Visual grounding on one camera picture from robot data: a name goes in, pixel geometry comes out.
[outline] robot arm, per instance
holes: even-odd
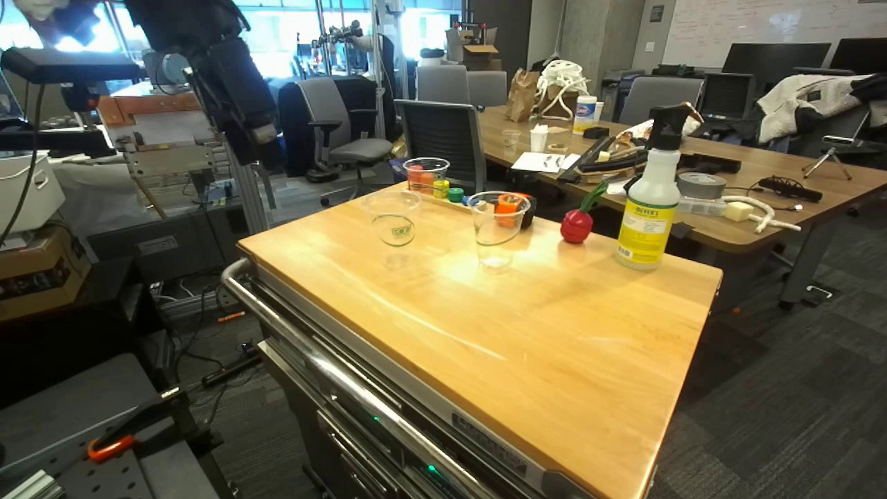
[[[88,42],[99,0],[13,2],[31,28],[56,43],[63,35]],[[153,49],[181,53],[188,60],[188,82],[236,158],[274,168],[283,158],[274,99],[239,35],[250,28],[239,6],[232,0],[124,0],[124,6]]]

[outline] spray bottle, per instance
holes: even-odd
[[[616,250],[616,257],[635,268],[655,268],[665,254],[671,221],[683,197],[674,175],[683,154],[680,147],[688,113],[688,106],[651,110],[655,128],[642,178],[629,188]]]

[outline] computer monitor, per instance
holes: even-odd
[[[756,95],[770,90],[795,67],[823,67],[831,43],[731,43],[724,72],[750,72]]]
[[[856,75],[887,72],[887,38],[841,38],[829,67]]]
[[[755,99],[755,75],[748,72],[710,72],[699,95],[699,113],[703,118],[742,118]]]

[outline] wall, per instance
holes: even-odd
[[[721,67],[731,42],[887,35],[887,2],[676,0],[665,64]]]
[[[526,67],[559,49],[563,9],[566,0],[531,0]]]
[[[590,90],[633,67],[640,11],[642,0],[566,0],[559,53],[583,64]]]
[[[512,75],[526,60],[531,0],[471,0],[471,20],[498,28],[495,49]]]
[[[663,64],[676,0],[645,0],[633,70],[655,70]]]

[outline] wooden table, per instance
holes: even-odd
[[[529,150],[529,128],[534,122],[509,122],[507,109],[487,109],[479,118],[479,139],[482,150],[490,164],[509,165],[519,161],[525,150]],[[556,132],[548,139],[548,147],[555,151],[586,151],[592,140],[579,139],[568,132],[568,124],[559,124]],[[867,168],[867,165],[850,165],[850,179],[846,179],[841,164],[823,164],[809,179],[805,179],[805,168],[811,164],[811,158],[805,154],[784,154],[775,150],[759,150],[759,147],[741,147],[741,143],[724,143],[724,140],[706,140],[706,139],[685,139],[685,151],[703,151],[717,158],[734,158],[742,161],[738,175],[727,178],[727,193],[745,193],[756,179],[767,175],[793,178],[805,183],[806,188],[823,190],[820,201],[805,201],[805,211],[778,211],[775,218],[795,221],[805,228],[805,251],[799,254],[795,272],[788,279],[788,287],[782,293],[782,301],[799,301],[806,283],[811,279],[811,272],[825,251],[825,240],[831,239],[834,218],[846,212],[854,201],[863,201],[867,197],[877,197],[887,188],[887,172]],[[755,190],[756,199],[788,208],[795,206],[793,199],[773,197]],[[610,208],[623,206],[623,197],[604,197]],[[688,225],[692,232],[692,240],[734,257],[748,254],[756,250],[764,250],[773,239],[778,239],[784,230],[767,228],[764,232],[756,232],[750,221],[730,221],[721,217],[703,217],[703,212],[680,212],[683,225]]]
[[[642,497],[721,272],[671,254],[635,272],[613,239],[570,246],[545,218],[490,272],[469,211],[443,201],[422,206],[407,264],[390,268],[357,201],[242,250],[537,462]]]

